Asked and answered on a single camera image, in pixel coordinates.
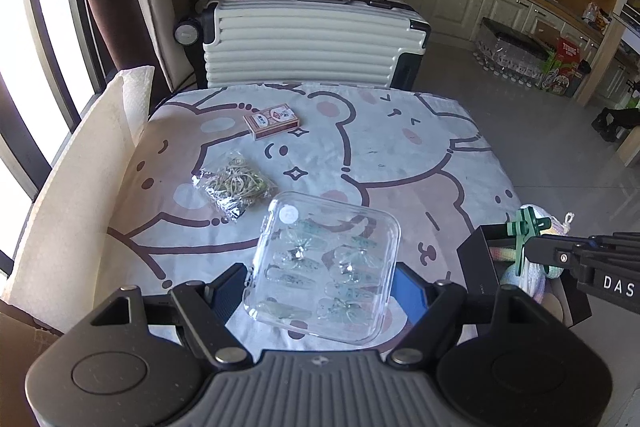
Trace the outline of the wooden table leg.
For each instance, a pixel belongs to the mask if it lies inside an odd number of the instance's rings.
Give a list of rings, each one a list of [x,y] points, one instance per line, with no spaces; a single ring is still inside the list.
[[[596,93],[622,42],[639,54],[639,8],[634,6],[637,2],[639,0],[627,0],[619,13],[611,15],[612,20],[591,64],[591,72],[574,96],[580,107],[586,107]]]

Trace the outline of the cream seat cushion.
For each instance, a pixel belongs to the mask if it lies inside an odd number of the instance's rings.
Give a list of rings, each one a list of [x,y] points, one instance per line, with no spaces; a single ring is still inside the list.
[[[64,146],[18,244],[2,298],[65,333],[93,308],[106,229],[149,118],[154,69],[116,74]]]

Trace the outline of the bear print blanket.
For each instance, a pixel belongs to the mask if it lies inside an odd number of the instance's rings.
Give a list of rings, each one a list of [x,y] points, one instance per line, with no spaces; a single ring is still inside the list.
[[[244,116],[280,104],[299,126],[256,140]],[[280,191],[390,213],[401,227],[400,260],[429,281],[462,283],[458,247],[520,207],[480,129],[449,98],[325,83],[186,92],[157,109],[129,161],[96,299],[130,284],[160,294],[253,259],[265,207],[230,221],[192,184],[198,169],[231,152]]]

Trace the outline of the pack of water bottles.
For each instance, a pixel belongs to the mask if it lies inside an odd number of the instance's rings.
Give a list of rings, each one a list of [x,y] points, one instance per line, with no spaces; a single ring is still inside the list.
[[[521,31],[483,17],[475,37],[474,56],[496,76],[539,88],[551,49]]]

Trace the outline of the black open gift box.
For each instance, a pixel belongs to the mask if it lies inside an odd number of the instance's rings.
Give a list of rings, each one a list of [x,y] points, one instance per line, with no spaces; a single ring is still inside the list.
[[[516,239],[503,225],[481,225],[458,247],[466,289],[472,295],[495,295],[501,283],[513,284],[541,303],[565,326],[592,317],[588,297],[578,291],[570,273],[549,279],[544,269],[525,261],[522,275],[511,269]]]

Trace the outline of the white ribbed suitcase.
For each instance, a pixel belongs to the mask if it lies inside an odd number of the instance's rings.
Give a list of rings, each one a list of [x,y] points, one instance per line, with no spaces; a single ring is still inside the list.
[[[328,82],[411,90],[431,25],[400,0],[207,0],[174,29],[200,88]]]

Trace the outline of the red green snack box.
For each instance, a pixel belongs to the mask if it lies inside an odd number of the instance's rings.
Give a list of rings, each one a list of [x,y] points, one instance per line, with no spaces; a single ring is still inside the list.
[[[554,51],[542,66],[539,88],[542,91],[564,95],[582,61],[581,53],[580,47],[573,41],[563,37],[556,40]]]

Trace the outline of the bag of rubber bands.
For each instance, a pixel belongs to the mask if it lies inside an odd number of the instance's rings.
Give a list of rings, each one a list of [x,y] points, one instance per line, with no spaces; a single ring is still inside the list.
[[[222,156],[198,169],[193,186],[230,221],[239,220],[250,208],[276,194],[276,184],[240,152]]]

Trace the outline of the green hair claw clip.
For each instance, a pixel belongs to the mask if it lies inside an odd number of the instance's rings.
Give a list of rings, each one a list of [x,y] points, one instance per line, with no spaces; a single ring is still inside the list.
[[[538,218],[532,206],[520,208],[514,221],[506,224],[506,235],[515,239],[515,275],[520,277],[524,267],[524,247],[532,237],[541,236],[542,231],[552,227],[549,217]]]

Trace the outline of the clear plastic hair clip box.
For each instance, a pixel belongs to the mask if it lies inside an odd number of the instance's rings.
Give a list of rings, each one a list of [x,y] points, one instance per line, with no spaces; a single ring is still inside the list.
[[[385,211],[282,192],[268,206],[243,308],[256,322],[362,346],[382,332],[400,239]]]

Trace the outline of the small brown card box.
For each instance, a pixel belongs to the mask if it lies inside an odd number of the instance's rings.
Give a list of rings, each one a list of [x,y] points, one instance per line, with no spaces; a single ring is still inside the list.
[[[244,121],[250,134],[256,140],[294,130],[299,126],[299,118],[288,104],[280,104],[252,112],[244,116]]]

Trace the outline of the black shoes on floor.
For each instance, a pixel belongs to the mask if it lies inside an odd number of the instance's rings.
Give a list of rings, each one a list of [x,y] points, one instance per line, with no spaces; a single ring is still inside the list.
[[[636,101],[636,105],[622,109],[605,107],[591,123],[591,127],[601,135],[605,142],[615,142],[620,128],[632,130],[639,126],[639,81],[628,81],[627,84],[631,91],[631,101]]]

